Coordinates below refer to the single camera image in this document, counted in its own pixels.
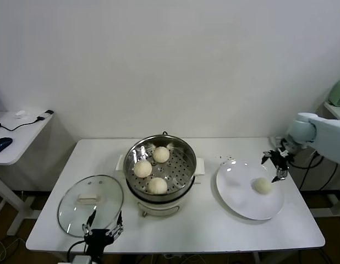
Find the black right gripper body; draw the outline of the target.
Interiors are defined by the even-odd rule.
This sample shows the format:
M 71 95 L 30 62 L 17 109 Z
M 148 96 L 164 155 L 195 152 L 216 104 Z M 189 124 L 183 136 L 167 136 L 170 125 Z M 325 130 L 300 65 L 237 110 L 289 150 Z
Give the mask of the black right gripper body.
M 289 152 L 287 150 L 283 150 L 282 148 L 276 148 L 275 150 L 271 151 L 271 161 L 276 168 L 288 169 L 288 156 Z

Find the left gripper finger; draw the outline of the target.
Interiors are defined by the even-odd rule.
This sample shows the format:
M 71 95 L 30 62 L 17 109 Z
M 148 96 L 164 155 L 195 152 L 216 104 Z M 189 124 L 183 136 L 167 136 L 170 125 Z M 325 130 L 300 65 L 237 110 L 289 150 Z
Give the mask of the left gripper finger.
M 120 211 L 118 218 L 117 218 L 116 225 L 111 230 L 109 230 L 106 233 L 106 235 L 112 238 L 118 238 L 122 232 L 123 232 L 123 219 L 122 219 L 122 211 Z
M 96 216 L 96 210 L 93 211 L 93 213 L 88 217 L 86 223 L 82 225 L 84 236 L 88 236 L 91 233 L 91 226 L 94 222 Z

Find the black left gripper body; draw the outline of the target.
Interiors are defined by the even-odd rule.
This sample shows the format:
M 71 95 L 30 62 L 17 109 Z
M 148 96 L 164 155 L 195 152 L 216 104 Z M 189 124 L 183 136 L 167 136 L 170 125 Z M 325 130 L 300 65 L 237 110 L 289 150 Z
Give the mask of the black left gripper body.
M 103 255 L 106 246 L 114 243 L 114 235 L 109 229 L 93 229 L 85 236 L 87 255 Z

